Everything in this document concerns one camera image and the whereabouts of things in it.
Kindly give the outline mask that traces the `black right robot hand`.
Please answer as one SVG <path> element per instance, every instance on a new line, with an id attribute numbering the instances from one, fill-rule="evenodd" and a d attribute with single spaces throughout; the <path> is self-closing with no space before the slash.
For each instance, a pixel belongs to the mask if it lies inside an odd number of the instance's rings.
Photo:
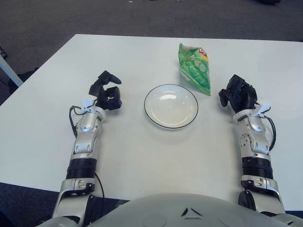
<path id="1" fill-rule="evenodd" d="M 218 94 L 222 107 L 226 107 L 229 102 L 235 113 L 256 108 L 258 98 L 255 88 L 236 74 L 229 80 L 226 89 Z"/>

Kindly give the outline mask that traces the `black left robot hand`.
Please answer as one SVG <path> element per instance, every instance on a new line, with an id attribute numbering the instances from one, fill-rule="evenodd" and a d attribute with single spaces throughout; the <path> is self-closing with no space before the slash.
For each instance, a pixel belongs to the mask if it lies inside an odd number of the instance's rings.
<path id="1" fill-rule="evenodd" d="M 120 90 L 118 87 L 110 87 L 106 90 L 104 89 L 103 86 L 110 82 L 118 85 L 122 84 L 122 81 L 119 78 L 105 70 L 98 76 L 98 79 L 89 89 L 89 95 L 97 98 L 96 106 L 103 110 L 119 109 L 122 105 Z"/>

